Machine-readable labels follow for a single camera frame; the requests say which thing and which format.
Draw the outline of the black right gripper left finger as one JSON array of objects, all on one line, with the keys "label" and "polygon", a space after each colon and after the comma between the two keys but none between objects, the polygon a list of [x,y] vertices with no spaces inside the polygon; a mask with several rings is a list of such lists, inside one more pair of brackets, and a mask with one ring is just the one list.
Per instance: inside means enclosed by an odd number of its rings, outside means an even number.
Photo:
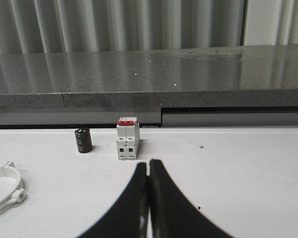
[{"label": "black right gripper left finger", "polygon": [[145,238],[148,228],[147,165],[138,163],[125,190],[81,238]]}]

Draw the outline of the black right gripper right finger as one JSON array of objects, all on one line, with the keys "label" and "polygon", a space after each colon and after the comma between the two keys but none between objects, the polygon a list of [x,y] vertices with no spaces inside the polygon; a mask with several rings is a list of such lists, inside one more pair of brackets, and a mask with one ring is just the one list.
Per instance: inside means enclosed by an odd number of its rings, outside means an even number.
[{"label": "black right gripper right finger", "polygon": [[162,161],[150,161],[149,203],[154,238],[229,238],[183,195]]}]

